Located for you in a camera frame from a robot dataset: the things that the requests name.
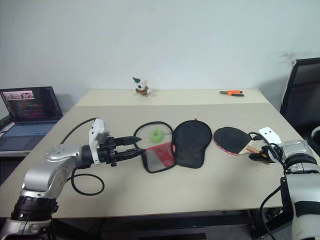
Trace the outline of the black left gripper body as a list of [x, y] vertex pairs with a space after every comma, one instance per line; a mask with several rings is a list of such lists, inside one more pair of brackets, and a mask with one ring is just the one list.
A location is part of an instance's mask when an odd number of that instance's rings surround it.
[[122, 154], [116, 150], [117, 146], [121, 146], [123, 140], [121, 137], [107, 137], [103, 143], [99, 144], [98, 158], [101, 163], [110, 164], [112, 167], [117, 166]]

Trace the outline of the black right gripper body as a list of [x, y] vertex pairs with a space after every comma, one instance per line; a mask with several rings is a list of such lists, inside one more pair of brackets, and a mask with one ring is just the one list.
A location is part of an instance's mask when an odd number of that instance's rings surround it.
[[275, 143], [271, 143], [270, 145], [263, 145], [261, 147], [260, 153], [262, 155], [262, 162], [264, 164], [271, 164], [271, 163], [280, 163], [281, 165], [284, 164], [283, 150], [279, 145]]

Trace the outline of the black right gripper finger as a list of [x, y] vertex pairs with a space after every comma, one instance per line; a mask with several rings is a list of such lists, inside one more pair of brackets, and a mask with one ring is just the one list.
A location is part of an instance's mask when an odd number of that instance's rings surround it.
[[261, 163], [266, 162], [266, 157], [260, 153], [251, 153], [248, 157], [250, 160], [255, 161], [255, 162], [261, 162]]
[[251, 138], [250, 145], [266, 145], [265, 138], [257, 132], [249, 132], [248, 135]]

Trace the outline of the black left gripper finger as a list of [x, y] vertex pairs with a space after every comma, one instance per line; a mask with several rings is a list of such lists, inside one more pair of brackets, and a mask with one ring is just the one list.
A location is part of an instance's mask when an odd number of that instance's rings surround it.
[[141, 141], [142, 139], [137, 136], [125, 136], [125, 137], [118, 137], [114, 138], [114, 145], [117, 146], [128, 146], [134, 145], [135, 143]]
[[121, 162], [129, 159], [133, 159], [137, 156], [142, 155], [146, 150], [145, 149], [140, 149], [140, 148], [132, 148], [128, 149], [123, 152], [117, 152], [116, 153], [116, 161]]

